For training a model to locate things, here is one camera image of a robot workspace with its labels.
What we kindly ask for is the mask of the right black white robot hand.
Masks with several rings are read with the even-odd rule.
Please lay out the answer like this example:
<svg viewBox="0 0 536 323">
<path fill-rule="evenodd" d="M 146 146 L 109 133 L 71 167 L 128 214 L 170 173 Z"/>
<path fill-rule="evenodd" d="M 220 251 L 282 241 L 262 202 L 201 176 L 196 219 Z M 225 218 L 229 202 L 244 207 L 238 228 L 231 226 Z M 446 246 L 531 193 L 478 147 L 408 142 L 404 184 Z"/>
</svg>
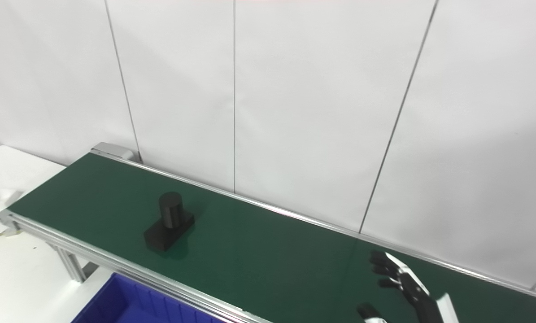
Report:
<svg viewBox="0 0 536 323">
<path fill-rule="evenodd" d="M 375 274 L 386 276 L 378 280 L 381 288 L 395 288 L 402 292 L 413 307 L 420 323 L 458 323 L 452 299 L 448 293 L 438 299 L 431 295 L 424 283 L 405 262 L 389 252 L 372 250 L 370 263 Z"/>
</svg>

